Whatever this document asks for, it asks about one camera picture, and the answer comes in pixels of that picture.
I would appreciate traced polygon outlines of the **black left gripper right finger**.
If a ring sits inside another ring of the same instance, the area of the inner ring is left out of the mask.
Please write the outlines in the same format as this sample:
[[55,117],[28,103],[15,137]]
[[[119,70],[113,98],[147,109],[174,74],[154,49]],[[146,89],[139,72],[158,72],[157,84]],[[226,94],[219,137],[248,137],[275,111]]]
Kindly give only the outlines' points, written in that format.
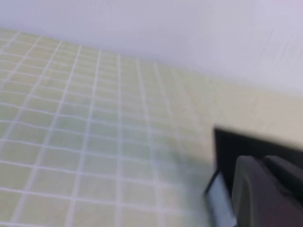
[[303,200],[303,169],[278,156],[266,156],[264,163],[275,178],[298,200]]

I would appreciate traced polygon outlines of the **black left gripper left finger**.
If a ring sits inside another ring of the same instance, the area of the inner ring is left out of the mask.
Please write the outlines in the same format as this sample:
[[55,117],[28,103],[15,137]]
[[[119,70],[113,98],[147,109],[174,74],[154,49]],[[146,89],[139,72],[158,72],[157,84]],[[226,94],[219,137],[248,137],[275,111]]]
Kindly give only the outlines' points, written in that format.
[[301,227],[303,207],[252,156],[237,158],[232,205],[239,227]]

